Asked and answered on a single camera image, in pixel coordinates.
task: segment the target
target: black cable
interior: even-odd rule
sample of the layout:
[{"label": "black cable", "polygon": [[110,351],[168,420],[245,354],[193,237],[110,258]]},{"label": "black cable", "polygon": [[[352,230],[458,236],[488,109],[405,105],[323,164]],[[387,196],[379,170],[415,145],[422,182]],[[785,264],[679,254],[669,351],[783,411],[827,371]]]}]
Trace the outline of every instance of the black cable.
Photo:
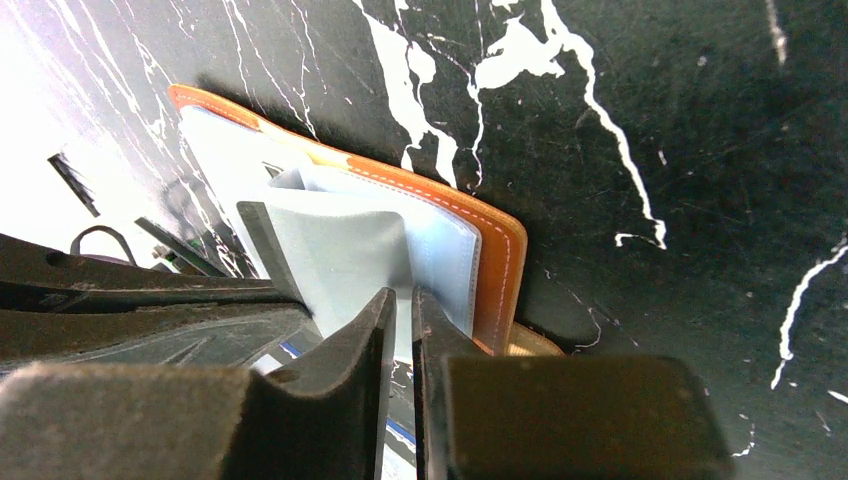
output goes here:
[{"label": "black cable", "polygon": [[118,233],[118,231],[114,228],[107,227],[105,225],[95,225],[93,227],[86,228],[85,230],[80,232],[80,234],[77,235],[74,241],[71,242],[71,255],[80,255],[80,243],[82,242],[83,237],[85,237],[91,232],[104,232],[111,235],[112,238],[117,240],[118,243],[121,245],[121,249],[124,250],[124,253],[126,254],[127,260],[130,262],[130,264],[133,267],[138,266],[138,264],[135,262],[135,257],[133,257],[132,255],[132,250],[130,250],[130,246],[124,236]]}]

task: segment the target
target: wallet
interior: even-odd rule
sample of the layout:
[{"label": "wallet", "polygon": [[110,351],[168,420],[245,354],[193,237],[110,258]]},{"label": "wallet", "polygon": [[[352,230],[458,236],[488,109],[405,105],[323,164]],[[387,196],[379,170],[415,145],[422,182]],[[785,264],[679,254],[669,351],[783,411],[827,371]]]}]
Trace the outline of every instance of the wallet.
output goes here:
[{"label": "wallet", "polygon": [[[282,268],[281,287],[300,295],[323,335],[390,286],[398,293],[396,358],[411,358],[410,322],[402,319],[410,318],[412,286],[422,285],[487,353],[562,355],[513,324],[527,250],[513,217],[426,177],[284,130],[212,93],[172,85],[169,95],[257,274],[273,278],[269,269]],[[251,220],[257,209],[262,243],[279,242],[272,262],[251,238],[259,234]]]}]

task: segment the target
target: orange leather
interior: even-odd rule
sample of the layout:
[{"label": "orange leather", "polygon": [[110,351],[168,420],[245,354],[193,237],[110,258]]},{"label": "orange leather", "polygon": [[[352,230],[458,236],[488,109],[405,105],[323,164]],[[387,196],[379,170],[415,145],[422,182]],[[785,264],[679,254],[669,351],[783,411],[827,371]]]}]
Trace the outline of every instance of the orange leather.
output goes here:
[{"label": "orange leather", "polygon": [[[527,253],[527,232],[515,218],[428,178],[296,135],[240,105],[204,90],[172,85],[168,94],[177,108],[186,105],[205,108],[245,127],[261,131],[288,146],[299,148],[315,163],[333,165],[403,188],[422,200],[451,209],[477,227],[482,235],[482,249],[473,340],[489,354],[503,355],[509,352],[510,330]],[[528,334],[536,335],[529,330],[522,333],[524,337]],[[545,352],[550,354],[551,349],[542,348],[538,353]]]},{"label": "orange leather", "polygon": [[524,227],[470,195],[412,172],[361,157],[351,157],[349,164],[352,172],[449,208],[480,230],[483,248],[477,274],[473,339],[489,353],[505,354],[527,253]]}]

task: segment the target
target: black marble countertop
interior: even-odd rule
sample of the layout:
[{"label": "black marble countertop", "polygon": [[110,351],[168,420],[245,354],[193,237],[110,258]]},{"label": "black marble countertop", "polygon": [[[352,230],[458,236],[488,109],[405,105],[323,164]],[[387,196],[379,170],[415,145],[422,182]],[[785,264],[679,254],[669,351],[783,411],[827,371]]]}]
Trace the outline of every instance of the black marble countertop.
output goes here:
[{"label": "black marble countertop", "polygon": [[144,200],[234,275],[252,273],[171,83],[511,213],[531,241],[521,322],[575,354],[688,363],[738,478],[848,475],[845,2],[9,0],[0,15],[18,52],[3,75],[31,77],[32,104],[95,152],[79,168],[98,200]]}]

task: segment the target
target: white stitching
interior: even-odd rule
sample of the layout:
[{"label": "white stitching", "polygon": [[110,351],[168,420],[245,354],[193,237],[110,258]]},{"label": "white stitching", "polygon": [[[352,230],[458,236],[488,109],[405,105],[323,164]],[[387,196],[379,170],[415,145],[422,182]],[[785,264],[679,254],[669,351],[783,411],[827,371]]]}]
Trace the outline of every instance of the white stitching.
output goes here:
[{"label": "white stitching", "polygon": [[[380,176],[380,175],[377,175],[377,174],[374,174],[374,173],[371,173],[371,172],[366,172],[365,170],[362,170],[362,169],[359,169],[359,168],[356,168],[356,167],[351,167],[351,168],[353,169],[354,172],[362,173],[363,175],[367,175],[367,176],[372,177],[372,178],[377,178],[377,179],[389,182],[391,184],[398,185],[399,187],[402,187],[406,190],[421,192],[420,190],[417,190],[414,187],[404,185],[403,183],[400,183],[400,182],[395,182],[394,180],[388,179],[386,177],[383,177],[383,176]],[[500,297],[498,299],[498,321],[495,322],[495,333],[493,335],[494,338],[492,338],[492,343],[494,344],[495,340],[497,340],[497,338],[498,338],[498,333],[500,331],[500,326],[501,326],[500,318],[501,318],[501,313],[503,312],[504,294],[506,292],[506,279],[509,276],[509,262],[510,262],[510,258],[512,256],[511,255],[511,246],[510,246],[510,243],[509,243],[509,237],[507,236],[506,233],[504,233],[504,231],[500,227],[493,224],[489,220],[478,216],[477,214],[471,213],[471,212],[469,212],[468,210],[465,210],[465,209],[461,209],[461,208],[457,207],[456,205],[454,205],[450,202],[447,202],[445,200],[442,200],[439,197],[434,197],[434,196],[430,195],[429,193],[424,193],[424,195],[432,198],[433,200],[435,200],[439,203],[445,204],[445,205],[453,208],[454,210],[459,210],[459,211],[461,211],[465,214],[471,215],[472,217],[486,223],[490,227],[497,230],[504,238],[504,242],[506,243],[506,262],[504,263],[504,277],[503,277],[503,283],[501,284]]]}]

